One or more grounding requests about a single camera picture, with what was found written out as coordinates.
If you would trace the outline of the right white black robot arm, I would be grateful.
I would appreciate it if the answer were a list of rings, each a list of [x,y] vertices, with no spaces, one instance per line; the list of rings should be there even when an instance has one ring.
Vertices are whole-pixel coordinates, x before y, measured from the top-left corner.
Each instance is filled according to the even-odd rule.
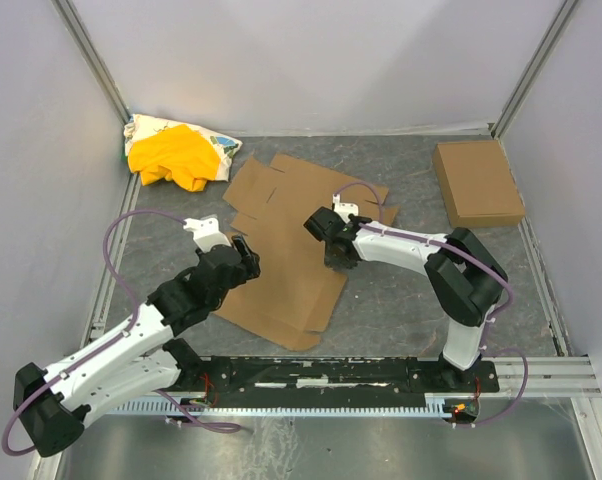
[[[459,371],[474,366],[486,324],[514,300],[505,270],[466,228],[416,233],[327,207],[317,209],[304,227],[324,244],[324,263],[332,269],[379,262],[427,277],[449,319],[442,359]]]

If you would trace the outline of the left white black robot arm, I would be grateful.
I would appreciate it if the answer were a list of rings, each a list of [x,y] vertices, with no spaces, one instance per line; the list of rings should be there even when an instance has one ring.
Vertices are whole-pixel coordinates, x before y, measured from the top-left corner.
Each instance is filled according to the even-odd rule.
[[[261,273],[260,257],[241,235],[162,283],[134,313],[98,340],[45,368],[15,375],[15,419],[32,450],[51,457],[72,445],[109,410],[154,390],[197,385],[203,362],[180,335],[218,310],[228,292]]]

